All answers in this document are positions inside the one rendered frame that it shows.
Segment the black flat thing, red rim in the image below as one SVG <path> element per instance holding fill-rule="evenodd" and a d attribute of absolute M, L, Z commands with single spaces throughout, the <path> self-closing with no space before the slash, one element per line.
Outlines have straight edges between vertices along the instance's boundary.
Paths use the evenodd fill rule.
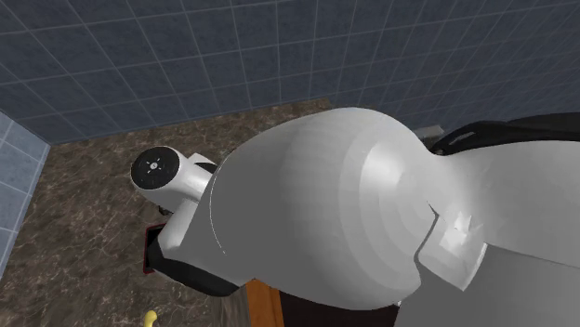
<path fill-rule="evenodd" d="M 149 246 L 160 234 L 164 226 L 165 224 L 159 224 L 146 228 L 144 251 L 143 251 L 143 268 L 142 268 L 144 274 L 151 274 L 154 272 L 154 269 L 151 267 L 150 259 L 148 258 L 148 249 Z"/>

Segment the grey flat block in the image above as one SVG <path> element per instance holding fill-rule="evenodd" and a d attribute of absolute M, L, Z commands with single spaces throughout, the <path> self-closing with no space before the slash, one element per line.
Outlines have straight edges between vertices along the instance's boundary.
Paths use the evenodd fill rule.
<path fill-rule="evenodd" d="M 439 138 L 444 134 L 444 130 L 439 125 L 432 125 L 417 128 L 414 130 L 419 139 Z"/>

